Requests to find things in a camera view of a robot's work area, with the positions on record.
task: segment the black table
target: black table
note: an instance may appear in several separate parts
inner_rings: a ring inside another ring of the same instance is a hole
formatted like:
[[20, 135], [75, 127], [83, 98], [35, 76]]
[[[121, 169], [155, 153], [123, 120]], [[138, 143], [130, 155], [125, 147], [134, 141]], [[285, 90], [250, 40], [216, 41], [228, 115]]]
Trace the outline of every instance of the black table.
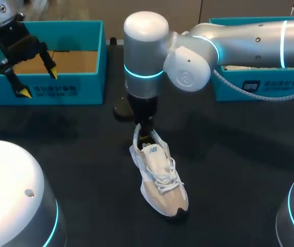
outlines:
[[105, 103], [0, 107], [0, 139], [28, 150], [58, 198], [68, 247], [276, 246], [275, 217], [294, 181], [294, 101], [215, 102], [163, 86], [156, 130], [168, 142], [190, 200], [181, 225], [140, 194], [128, 152], [134, 125], [112, 108], [123, 89], [123, 48], [108, 48]]

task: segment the white shoelace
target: white shoelace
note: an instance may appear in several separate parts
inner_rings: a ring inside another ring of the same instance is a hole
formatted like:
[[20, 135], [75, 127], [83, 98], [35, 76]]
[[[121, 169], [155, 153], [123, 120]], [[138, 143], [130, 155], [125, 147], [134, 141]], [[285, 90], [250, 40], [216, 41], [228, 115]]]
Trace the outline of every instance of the white shoelace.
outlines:
[[148, 167], [147, 171], [150, 172], [153, 179], [155, 180], [155, 184], [158, 188], [158, 190], [161, 193], [164, 193], [166, 191], [172, 190], [175, 187], [179, 186], [180, 184], [183, 185], [183, 182], [179, 181], [177, 177], [176, 172], [176, 162], [173, 158], [168, 158], [167, 161], [169, 162], [169, 175], [158, 175], [156, 173], [153, 173]]

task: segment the white sneaker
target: white sneaker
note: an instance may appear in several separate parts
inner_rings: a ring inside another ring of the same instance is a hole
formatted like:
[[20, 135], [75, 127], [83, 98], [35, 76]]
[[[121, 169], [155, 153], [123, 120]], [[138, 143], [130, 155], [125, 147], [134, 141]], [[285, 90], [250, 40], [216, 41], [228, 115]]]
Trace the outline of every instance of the white sneaker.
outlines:
[[143, 197], [164, 216], [185, 215], [188, 210], [188, 197], [176, 171], [175, 161], [170, 156], [168, 144], [153, 130], [150, 137], [156, 144], [147, 144], [139, 150], [140, 129], [141, 125], [138, 124], [130, 153], [142, 176], [140, 191]]

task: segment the teal plastic bin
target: teal plastic bin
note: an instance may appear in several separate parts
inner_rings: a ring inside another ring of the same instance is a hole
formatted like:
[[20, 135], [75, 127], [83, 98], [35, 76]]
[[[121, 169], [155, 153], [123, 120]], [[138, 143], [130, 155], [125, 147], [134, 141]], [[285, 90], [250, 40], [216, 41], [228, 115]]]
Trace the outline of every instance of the teal plastic bin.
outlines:
[[[32, 98], [18, 98], [5, 76], [0, 75], [0, 105], [102, 104], [107, 46], [102, 21], [25, 22], [29, 32], [54, 51], [98, 51], [95, 73], [22, 74]], [[0, 51], [0, 63], [5, 57]]]
[[[294, 20], [292, 17], [238, 17], [213, 18], [210, 23], [219, 25], [243, 25], [260, 22]], [[294, 94], [294, 69], [256, 69], [225, 70], [223, 66], [215, 68], [218, 73], [235, 86], [256, 95], [283, 97]], [[215, 75], [211, 75], [217, 101], [255, 100], [225, 85]]]

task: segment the cardboard bottom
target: cardboard bottom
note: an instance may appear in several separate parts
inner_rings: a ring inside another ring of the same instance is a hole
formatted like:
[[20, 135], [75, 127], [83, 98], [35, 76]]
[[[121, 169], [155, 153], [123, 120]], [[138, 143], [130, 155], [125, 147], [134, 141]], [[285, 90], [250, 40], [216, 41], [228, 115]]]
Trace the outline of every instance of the cardboard bottom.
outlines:
[[[49, 51], [57, 65], [57, 73], [95, 73], [98, 61], [97, 51]], [[13, 67], [17, 75], [47, 74], [39, 55]]]

